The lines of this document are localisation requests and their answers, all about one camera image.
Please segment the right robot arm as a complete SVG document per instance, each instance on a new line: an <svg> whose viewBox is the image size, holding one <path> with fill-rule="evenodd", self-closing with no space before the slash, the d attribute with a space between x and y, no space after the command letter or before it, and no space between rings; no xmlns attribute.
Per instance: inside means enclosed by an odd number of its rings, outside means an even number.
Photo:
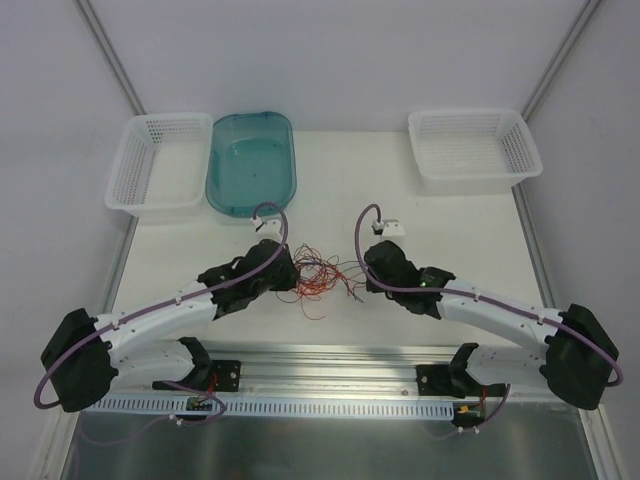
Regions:
<svg viewBox="0 0 640 480"><path fill-rule="evenodd" d="M596 409L619 378L619 351L595 315L572 304L566 310L526 305L483 293L453 273L418 268L392 241L364 254L366 288L415 315L469 325L508 341L492 347L462 344L450 363L427 378L439 395L465 398L509 385L546 388L565 403Z"/></svg>

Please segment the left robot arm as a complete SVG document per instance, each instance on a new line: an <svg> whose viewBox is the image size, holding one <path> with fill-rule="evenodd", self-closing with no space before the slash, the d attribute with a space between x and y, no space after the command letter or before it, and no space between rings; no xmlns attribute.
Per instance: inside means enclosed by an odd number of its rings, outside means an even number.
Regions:
<svg viewBox="0 0 640 480"><path fill-rule="evenodd" d="M240 312L266 292L289 291L298 279L289 247L264 239L166 300L95 317L76 309L41 354L45 375L34 404L73 413L132 387L204 391L211 384L212 361L187 330Z"/></svg>

